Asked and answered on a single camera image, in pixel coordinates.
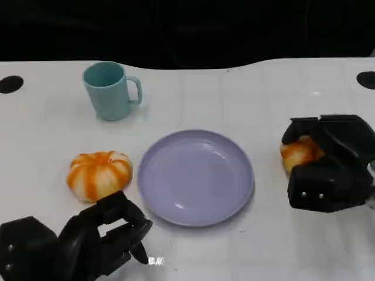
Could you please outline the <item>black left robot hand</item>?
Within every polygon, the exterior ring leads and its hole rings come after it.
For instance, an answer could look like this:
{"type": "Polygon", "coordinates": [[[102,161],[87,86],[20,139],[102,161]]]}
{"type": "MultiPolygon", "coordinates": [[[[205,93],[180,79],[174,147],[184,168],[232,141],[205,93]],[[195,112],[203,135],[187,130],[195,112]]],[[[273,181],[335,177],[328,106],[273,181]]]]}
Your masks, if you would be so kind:
{"type": "Polygon", "coordinates": [[[68,220],[58,237],[57,280],[96,280],[131,258],[148,264],[142,240],[152,221],[122,191],[106,196],[68,220]]]}

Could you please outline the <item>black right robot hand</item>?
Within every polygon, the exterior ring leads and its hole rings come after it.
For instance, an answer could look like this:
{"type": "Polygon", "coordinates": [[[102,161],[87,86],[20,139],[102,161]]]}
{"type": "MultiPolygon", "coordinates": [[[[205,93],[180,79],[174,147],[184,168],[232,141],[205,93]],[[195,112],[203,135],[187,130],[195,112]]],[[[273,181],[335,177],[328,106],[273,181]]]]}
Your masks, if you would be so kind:
{"type": "Polygon", "coordinates": [[[348,166],[366,167],[374,160],[374,129],[357,115],[291,118],[281,142],[289,145],[305,135],[325,155],[348,166]]]}

